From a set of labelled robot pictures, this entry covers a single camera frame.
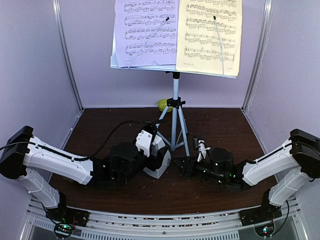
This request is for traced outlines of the white metronome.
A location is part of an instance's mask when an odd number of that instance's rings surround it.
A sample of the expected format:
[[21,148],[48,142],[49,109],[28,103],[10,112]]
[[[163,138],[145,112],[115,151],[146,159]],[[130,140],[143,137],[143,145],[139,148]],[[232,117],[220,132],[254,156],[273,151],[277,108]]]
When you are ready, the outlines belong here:
[[150,145],[150,156],[143,171],[149,176],[159,179],[171,163],[171,153],[165,141],[156,135]]

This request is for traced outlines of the white perforated music stand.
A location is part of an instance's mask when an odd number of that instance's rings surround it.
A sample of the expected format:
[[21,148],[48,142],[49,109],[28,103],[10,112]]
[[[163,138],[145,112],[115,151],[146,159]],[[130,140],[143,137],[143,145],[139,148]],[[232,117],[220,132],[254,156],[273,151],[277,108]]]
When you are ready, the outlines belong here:
[[167,100],[167,107],[160,115],[160,120],[163,120],[169,111],[172,111],[171,123],[171,138],[166,139],[160,132],[157,133],[164,142],[170,147],[172,151],[184,146],[186,156],[190,156],[190,149],[188,144],[188,129],[182,106],[185,101],[179,97],[179,81],[180,72],[177,71],[176,65],[154,65],[154,66],[141,66],[141,67],[118,67],[116,59],[116,42],[115,31],[113,28],[113,42],[112,42],[112,55],[110,58],[110,66],[113,69],[134,69],[134,70],[149,70],[149,71],[163,71],[167,74],[172,74],[173,79],[173,96]]

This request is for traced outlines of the purple sheet music page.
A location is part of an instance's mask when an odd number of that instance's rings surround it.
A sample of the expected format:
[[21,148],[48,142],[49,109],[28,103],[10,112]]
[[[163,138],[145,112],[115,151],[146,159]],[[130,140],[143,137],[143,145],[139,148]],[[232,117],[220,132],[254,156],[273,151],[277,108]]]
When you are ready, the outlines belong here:
[[115,56],[120,68],[175,65],[178,0],[115,1]]

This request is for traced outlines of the yellow sheet music page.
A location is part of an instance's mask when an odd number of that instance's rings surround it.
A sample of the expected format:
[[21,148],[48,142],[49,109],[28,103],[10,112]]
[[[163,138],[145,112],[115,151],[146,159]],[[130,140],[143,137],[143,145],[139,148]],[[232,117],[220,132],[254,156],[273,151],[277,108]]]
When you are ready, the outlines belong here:
[[181,0],[176,70],[237,78],[242,23],[241,0]]

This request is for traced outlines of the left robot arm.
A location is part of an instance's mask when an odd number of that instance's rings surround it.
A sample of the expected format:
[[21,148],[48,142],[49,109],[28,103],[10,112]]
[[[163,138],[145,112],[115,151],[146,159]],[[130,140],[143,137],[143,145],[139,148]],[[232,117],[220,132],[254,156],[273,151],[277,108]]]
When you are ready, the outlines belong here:
[[63,233],[73,226],[85,227],[89,213],[68,207],[66,196],[54,189],[37,169],[107,190],[128,184],[141,171],[159,179],[171,163],[169,148],[152,124],[145,126],[134,141],[112,146],[104,158],[79,156],[52,147],[34,136],[30,126],[22,127],[1,150],[1,175],[21,182],[42,203],[46,217],[62,225]]

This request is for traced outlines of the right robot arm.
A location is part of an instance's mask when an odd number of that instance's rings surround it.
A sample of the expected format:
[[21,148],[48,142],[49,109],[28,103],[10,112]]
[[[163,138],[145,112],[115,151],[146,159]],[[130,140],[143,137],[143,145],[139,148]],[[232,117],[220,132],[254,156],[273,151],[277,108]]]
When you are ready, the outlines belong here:
[[306,182],[320,177],[320,139],[301,129],[294,129],[278,148],[255,160],[234,163],[234,155],[224,148],[210,149],[203,140],[195,147],[196,157],[176,157],[172,162],[181,174],[217,181],[221,187],[240,192],[262,180],[289,169],[275,186],[267,189],[259,207],[241,210],[243,226],[272,221],[281,217],[281,206]]

